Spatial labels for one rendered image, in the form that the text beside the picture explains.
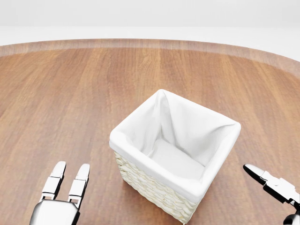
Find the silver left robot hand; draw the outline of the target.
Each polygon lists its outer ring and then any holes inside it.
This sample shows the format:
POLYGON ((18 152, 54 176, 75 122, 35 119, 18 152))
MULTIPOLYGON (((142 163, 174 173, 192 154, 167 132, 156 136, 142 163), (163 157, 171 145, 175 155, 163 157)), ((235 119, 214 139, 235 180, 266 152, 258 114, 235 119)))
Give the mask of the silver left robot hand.
POLYGON ((39 202, 30 218, 30 225, 76 225, 89 181, 90 164, 82 164, 71 185, 67 201, 57 200, 64 179, 66 162, 59 161, 42 189, 39 202))

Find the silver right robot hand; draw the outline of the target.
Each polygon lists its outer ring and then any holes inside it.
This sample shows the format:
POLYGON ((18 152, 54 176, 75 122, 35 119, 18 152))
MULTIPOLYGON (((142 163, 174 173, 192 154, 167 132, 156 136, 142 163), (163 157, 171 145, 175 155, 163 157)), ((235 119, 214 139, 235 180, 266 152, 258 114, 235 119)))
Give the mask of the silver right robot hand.
POLYGON ((288 215, 283 225, 300 225, 300 194, 295 186, 283 178, 276 178, 252 164, 244 164, 245 172, 263 186, 263 190, 281 203, 292 205, 296 212, 288 215))

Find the woven basket with white liner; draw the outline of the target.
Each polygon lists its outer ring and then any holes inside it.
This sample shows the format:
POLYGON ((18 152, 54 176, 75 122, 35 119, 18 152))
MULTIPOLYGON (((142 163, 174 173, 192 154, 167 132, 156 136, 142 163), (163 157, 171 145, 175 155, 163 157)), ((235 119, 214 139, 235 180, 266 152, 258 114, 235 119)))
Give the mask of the woven basket with white liner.
POLYGON ((186 224, 233 148, 239 122, 160 89, 110 133, 125 182, 186 224))

